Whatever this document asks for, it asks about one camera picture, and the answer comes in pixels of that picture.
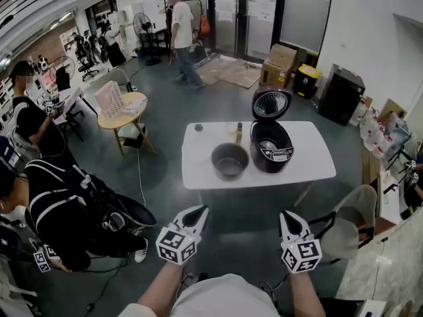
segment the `ceiling light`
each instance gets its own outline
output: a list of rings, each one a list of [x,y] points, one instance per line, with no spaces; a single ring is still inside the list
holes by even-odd
[[[65,20],[70,14],[72,14],[72,12],[69,12],[69,13],[67,13],[67,14],[65,14],[60,20],[59,20],[59,22],[60,21],[63,21],[63,20]]]

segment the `stand fan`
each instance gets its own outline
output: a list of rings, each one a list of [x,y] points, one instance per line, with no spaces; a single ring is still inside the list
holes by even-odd
[[[50,78],[58,90],[71,88],[70,80],[75,74],[75,62],[69,56],[59,56],[50,67]]]
[[[147,33],[148,48],[150,51],[151,59],[145,62],[146,66],[156,65],[161,62],[161,59],[154,57],[153,55],[153,44],[151,43],[151,21],[147,15],[144,13],[137,13],[134,17],[134,32],[137,34],[137,37],[141,40],[142,43],[142,33],[143,31]]]

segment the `box on floor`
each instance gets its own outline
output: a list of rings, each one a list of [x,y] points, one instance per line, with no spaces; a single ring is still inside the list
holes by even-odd
[[[263,63],[260,84],[264,86],[285,87],[291,77],[297,51],[274,44],[269,57]]]

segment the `white sneaker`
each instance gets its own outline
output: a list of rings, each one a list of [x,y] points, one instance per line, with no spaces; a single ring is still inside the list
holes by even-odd
[[[134,260],[137,263],[141,263],[145,259],[146,255],[147,255],[148,239],[144,238],[144,241],[145,241],[145,248],[144,249],[141,249],[141,250],[135,251],[135,258],[134,258]]]

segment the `round wooden table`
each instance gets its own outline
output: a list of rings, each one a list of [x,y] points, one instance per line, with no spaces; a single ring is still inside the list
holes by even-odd
[[[135,100],[137,98],[146,98],[146,96],[141,92],[127,92],[125,94],[122,94],[122,100],[124,101],[125,106],[129,104],[132,100]],[[118,142],[119,150],[122,155],[124,154],[124,152],[122,150],[122,145],[120,144],[118,129],[129,123],[133,123],[137,127],[144,141],[148,144],[150,149],[157,155],[156,150],[154,149],[154,147],[152,146],[152,144],[147,138],[147,132],[144,133],[137,122],[137,119],[140,117],[142,113],[144,113],[144,110],[146,109],[146,107],[147,107],[147,102],[144,102],[137,114],[134,114],[134,115],[118,114],[113,119],[108,119],[102,112],[98,114],[98,124],[100,125],[100,127],[105,129],[113,129],[114,136]]]

